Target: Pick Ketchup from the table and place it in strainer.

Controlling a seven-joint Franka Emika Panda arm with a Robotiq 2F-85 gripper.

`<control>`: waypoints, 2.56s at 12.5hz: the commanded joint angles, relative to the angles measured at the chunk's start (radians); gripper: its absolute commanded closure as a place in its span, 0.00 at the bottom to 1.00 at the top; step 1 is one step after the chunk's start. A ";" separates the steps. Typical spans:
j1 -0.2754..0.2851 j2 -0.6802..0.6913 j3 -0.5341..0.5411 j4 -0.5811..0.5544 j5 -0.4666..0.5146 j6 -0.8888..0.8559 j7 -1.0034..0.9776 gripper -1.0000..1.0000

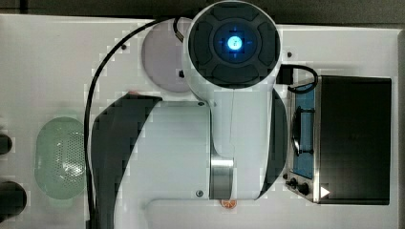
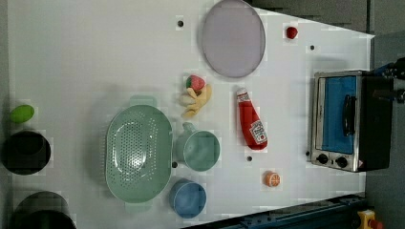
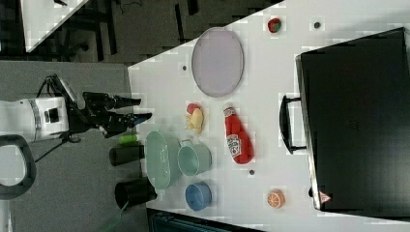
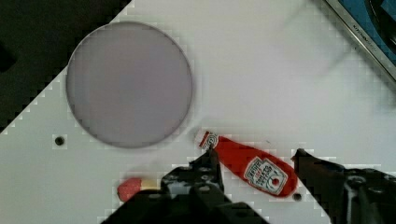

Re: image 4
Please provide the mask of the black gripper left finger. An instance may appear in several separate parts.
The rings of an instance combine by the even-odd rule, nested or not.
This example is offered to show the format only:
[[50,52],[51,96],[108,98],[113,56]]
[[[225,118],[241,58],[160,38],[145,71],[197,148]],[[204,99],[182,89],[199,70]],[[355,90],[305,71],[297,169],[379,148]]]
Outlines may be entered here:
[[179,166],[161,180],[161,190],[172,198],[187,195],[194,187],[210,186],[224,191],[218,153],[210,147],[187,166]]

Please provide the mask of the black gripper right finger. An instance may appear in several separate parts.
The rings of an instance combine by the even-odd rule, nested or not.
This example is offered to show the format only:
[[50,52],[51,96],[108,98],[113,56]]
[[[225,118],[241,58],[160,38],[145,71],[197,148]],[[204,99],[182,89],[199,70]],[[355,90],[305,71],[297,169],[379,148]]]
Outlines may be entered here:
[[396,224],[396,182],[373,168],[350,168],[299,148],[294,171],[332,224]]

